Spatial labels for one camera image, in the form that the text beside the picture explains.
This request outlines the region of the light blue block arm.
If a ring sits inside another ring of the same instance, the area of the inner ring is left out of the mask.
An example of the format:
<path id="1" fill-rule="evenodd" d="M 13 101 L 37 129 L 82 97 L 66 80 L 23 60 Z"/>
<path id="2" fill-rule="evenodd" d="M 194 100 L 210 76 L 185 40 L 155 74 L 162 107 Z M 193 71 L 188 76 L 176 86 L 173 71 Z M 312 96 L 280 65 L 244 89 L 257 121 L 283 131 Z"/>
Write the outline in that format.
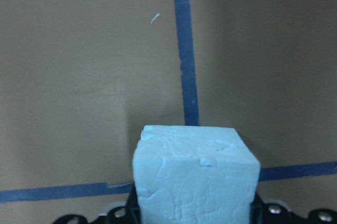
<path id="1" fill-rule="evenodd" d="M 133 155 L 142 223 L 249 223 L 260 163 L 233 128 L 147 125 Z"/>

